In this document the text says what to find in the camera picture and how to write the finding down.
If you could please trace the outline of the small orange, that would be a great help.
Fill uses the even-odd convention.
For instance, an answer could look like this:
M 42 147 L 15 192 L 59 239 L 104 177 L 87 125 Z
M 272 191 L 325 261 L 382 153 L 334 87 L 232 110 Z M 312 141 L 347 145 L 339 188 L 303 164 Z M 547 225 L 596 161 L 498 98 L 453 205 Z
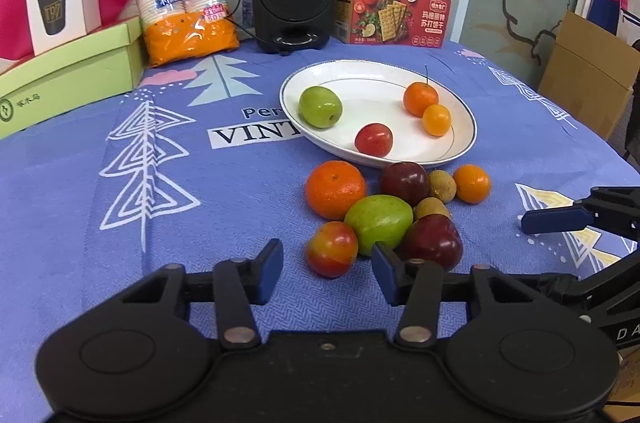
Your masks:
M 457 197 L 465 203 L 478 204 L 490 194 L 491 179 L 475 164 L 461 165 L 454 171 L 452 177 L 457 185 Z

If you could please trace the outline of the dark red apple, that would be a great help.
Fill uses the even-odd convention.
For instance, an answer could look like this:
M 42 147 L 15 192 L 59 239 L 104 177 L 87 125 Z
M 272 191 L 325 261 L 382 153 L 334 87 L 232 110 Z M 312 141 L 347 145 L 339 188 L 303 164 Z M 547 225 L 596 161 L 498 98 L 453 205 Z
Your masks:
M 431 214 L 412 224 L 402 239 L 397 254 L 403 261 L 434 261 L 449 271 L 460 263 L 463 244 L 456 226 L 449 217 Z

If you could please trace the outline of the orange tangerine with stem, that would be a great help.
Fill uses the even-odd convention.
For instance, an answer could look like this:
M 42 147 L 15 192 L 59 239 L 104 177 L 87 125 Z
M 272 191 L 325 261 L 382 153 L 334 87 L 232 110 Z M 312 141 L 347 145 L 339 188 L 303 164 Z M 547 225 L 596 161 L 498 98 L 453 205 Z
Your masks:
M 439 94 L 431 85 L 428 69 L 424 70 L 424 76 L 406 88 L 402 103 L 406 111 L 417 118 L 422 118 L 428 107 L 439 103 Z

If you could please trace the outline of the yellow-orange kumquat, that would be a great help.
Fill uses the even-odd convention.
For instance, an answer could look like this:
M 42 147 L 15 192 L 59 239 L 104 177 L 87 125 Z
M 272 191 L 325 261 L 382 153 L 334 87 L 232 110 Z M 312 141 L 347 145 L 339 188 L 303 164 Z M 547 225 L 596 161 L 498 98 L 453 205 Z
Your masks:
M 451 114 L 441 104 L 430 105 L 423 112 L 422 125 L 428 135 L 445 136 L 451 128 Z

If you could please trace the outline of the red cracker box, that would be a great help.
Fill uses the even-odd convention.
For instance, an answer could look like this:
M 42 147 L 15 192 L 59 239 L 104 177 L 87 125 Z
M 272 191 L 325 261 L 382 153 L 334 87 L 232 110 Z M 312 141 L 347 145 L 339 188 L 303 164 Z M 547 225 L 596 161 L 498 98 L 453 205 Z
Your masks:
M 334 36 L 346 44 L 441 48 L 449 0 L 336 0 Z

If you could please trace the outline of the dark red plum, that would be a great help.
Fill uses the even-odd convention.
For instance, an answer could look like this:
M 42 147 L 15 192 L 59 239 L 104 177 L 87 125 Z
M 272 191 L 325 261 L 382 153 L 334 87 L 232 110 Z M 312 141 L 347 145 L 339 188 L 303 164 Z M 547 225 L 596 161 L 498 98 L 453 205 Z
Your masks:
M 414 162 L 387 165 L 378 177 L 378 190 L 383 195 L 397 197 L 410 206 L 417 206 L 430 194 L 427 172 Z

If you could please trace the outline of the large green mango fruit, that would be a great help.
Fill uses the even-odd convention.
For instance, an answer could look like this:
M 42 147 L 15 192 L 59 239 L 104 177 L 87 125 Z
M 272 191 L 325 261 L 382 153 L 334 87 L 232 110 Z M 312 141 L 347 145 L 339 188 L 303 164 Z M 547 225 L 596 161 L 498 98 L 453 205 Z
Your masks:
M 344 223 L 356 233 L 359 254 L 371 256 L 374 243 L 382 242 L 395 250 L 413 223 L 411 206 L 394 196 L 373 195 L 350 207 Z

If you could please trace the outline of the light green shoe box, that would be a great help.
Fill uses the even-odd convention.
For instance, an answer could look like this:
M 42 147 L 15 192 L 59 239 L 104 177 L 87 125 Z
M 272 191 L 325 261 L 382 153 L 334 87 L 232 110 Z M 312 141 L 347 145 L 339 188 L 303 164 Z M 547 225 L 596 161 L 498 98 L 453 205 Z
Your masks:
M 128 93 L 145 64 L 138 17 L 24 59 L 1 74 L 1 136 Z

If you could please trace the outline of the large cardboard carton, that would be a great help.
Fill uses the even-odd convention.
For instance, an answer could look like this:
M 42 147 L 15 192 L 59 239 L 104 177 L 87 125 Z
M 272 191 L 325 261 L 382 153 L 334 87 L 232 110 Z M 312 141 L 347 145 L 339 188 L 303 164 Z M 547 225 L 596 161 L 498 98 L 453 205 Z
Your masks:
M 626 109 L 638 70 L 639 53 L 630 45 L 568 12 L 538 93 L 607 139 Z

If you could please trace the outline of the small green apple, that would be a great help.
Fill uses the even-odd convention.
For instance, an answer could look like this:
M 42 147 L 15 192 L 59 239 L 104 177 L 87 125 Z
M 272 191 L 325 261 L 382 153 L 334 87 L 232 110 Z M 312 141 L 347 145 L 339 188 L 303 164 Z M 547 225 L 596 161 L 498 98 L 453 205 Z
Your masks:
M 343 104 L 329 88 L 311 86 L 300 95 L 298 113 L 309 125 L 326 130 L 341 119 Z

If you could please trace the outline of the tan longan fruit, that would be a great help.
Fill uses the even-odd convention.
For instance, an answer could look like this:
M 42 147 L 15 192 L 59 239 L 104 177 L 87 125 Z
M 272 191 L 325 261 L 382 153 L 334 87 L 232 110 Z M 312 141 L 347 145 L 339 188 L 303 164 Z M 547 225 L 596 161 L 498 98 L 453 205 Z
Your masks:
M 442 203 L 449 203 L 457 195 L 457 183 L 449 173 L 443 170 L 434 170 L 428 174 L 430 183 L 430 196 L 437 198 Z
M 451 218 L 446 204 L 436 197 L 424 198 L 414 207 L 413 214 L 416 221 L 428 215 L 442 215 Z

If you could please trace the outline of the white round plate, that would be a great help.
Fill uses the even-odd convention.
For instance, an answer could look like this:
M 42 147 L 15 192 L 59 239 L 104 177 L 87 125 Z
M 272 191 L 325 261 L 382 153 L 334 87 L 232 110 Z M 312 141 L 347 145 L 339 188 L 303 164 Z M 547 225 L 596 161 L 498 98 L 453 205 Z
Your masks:
M 451 114 L 451 128 L 442 137 L 427 134 L 422 121 L 402 103 L 406 88 L 420 80 L 435 88 L 439 102 Z M 343 105 L 340 120 L 326 130 L 308 124 L 299 113 L 299 98 L 311 86 L 326 87 Z M 412 161 L 426 168 L 442 166 L 469 152 L 478 134 L 472 110 L 456 93 L 419 72 L 383 62 L 319 62 L 290 74 L 280 87 L 279 98 L 285 115 L 311 143 L 335 157 L 370 168 L 382 169 L 397 161 Z M 370 123 L 384 124 L 392 131 L 393 146 L 384 158 L 356 149 L 357 133 Z

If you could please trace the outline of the red cherry tomato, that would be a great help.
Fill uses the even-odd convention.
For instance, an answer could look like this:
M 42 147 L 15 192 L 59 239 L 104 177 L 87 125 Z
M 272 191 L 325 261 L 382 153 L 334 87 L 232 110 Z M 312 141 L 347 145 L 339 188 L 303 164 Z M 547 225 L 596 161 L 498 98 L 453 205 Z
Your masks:
M 393 133 L 384 124 L 364 125 L 355 138 L 355 147 L 362 154 L 384 158 L 393 148 Z

